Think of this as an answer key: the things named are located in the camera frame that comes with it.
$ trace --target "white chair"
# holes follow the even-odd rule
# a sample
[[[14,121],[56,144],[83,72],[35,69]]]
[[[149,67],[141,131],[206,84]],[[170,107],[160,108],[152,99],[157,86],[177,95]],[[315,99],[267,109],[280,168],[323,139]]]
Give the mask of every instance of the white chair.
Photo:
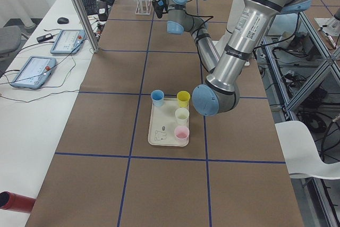
[[[275,124],[291,178],[340,179],[340,162],[324,163],[306,125],[300,121]]]

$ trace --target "white tray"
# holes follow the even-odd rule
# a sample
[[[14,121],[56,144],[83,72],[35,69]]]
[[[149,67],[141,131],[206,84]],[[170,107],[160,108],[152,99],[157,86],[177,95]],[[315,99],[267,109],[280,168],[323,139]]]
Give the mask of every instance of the white tray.
[[[175,111],[180,108],[177,98],[164,98],[161,107],[152,105],[148,141],[154,146],[186,146],[189,139],[184,143],[175,138],[176,122]]]

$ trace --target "gray chair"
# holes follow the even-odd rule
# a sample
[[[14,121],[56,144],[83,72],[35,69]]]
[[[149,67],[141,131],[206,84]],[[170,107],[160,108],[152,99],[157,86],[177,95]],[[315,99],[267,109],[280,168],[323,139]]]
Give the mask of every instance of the gray chair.
[[[9,54],[18,50],[21,36],[28,39],[18,26],[0,28],[0,61],[9,59]]]

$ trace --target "paper cup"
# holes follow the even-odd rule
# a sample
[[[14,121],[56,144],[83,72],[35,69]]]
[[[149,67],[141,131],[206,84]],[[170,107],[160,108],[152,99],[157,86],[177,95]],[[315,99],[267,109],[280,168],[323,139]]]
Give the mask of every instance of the paper cup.
[[[178,108],[175,111],[176,122],[179,125],[186,125],[189,118],[189,110],[183,107]]]
[[[151,99],[154,106],[163,106],[164,92],[162,92],[161,90],[154,90],[153,92],[151,92]]]
[[[189,139],[189,133],[189,128],[187,126],[180,125],[175,128],[175,137],[179,142],[186,142]]]
[[[177,93],[177,101],[179,107],[187,107],[190,99],[190,93],[182,90],[179,93]]]

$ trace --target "table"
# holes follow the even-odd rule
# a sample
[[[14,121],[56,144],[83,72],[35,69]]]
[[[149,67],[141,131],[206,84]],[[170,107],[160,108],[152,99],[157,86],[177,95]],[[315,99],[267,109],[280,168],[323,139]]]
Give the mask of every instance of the table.
[[[65,16],[69,24],[57,24],[57,19]],[[38,36],[47,34],[44,29],[81,29],[79,18],[71,0],[56,0],[24,47],[36,44]],[[8,70],[20,69],[31,55],[52,56],[52,44],[41,44],[21,51]],[[54,56],[60,63],[65,56]],[[91,46],[86,40],[75,54],[76,66],[64,85],[60,88],[40,90],[15,89],[8,84],[0,85],[0,94],[19,100],[32,100],[50,93],[78,90],[92,58]],[[45,86],[62,84],[74,62],[71,57],[59,64]],[[15,73],[7,74],[12,80]],[[7,82],[5,77],[0,83]],[[11,191],[36,198],[45,178],[49,164],[60,140],[77,92],[62,93],[31,103],[19,103],[0,98],[0,190]],[[29,215],[10,211],[0,211],[1,226],[24,226]]]
[[[188,12],[213,14],[217,40],[231,3]],[[206,74],[188,34],[134,10],[116,0],[26,226],[303,226],[254,60],[236,109],[203,117],[190,105],[186,147],[148,144],[151,91],[174,97]]]

